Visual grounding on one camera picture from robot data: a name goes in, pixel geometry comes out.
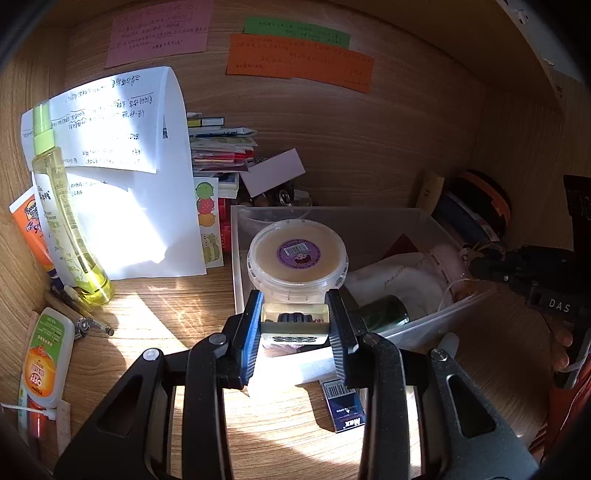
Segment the barcode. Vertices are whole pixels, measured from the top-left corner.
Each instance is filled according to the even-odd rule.
[[[345,387],[341,380],[325,382],[322,384],[322,388],[324,388],[324,394],[328,400],[355,392],[355,390]]]
[[[308,248],[308,245],[302,242],[300,244],[292,245],[291,247],[285,247],[283,251],[288,257],[293,257],[297,254],[305,254],[306,252],[310,251],[310,249]]]

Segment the yellow liquid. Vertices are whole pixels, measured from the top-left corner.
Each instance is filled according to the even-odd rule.
[[[78,294],[90,305],[107,303],[115,292],[113,284],[86,247],[80,222],[70,203],[70,185],[61,148],[53,147],[33,158],[33,173],[52,237],[74,277]]]

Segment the container lid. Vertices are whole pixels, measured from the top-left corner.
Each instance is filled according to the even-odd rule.
[[[248,256],[253,273],[263,283],[304,288],[321,288],[348,266],[341,238],[326,225],[305,219],[267,226],[253,239]]]
[[[48,101],[41,102],[33,108],[33,135],[35,155],[39,155],[56,146]]]

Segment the purple label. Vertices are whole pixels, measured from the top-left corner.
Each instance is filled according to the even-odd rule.
[[[290,268],[310,268],[320,260],[320,248],[308,240],[289,240],[277,249],[277,260]]]

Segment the green bottle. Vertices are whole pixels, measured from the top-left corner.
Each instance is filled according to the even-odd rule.
[[[33,109],[33,134],[33,175],[51,236],[74,277],[81,298],[90,305],[103,305],[113,297],[113,284],[86,248],[82,227],[72,209],[61,148],[56,147],[51,127],[49,102],[42,102]]]
[[[410,322],[404,304],[394,295],[373,301],[358,308],[354,313],[360,315],[370,332],[380,333]]]

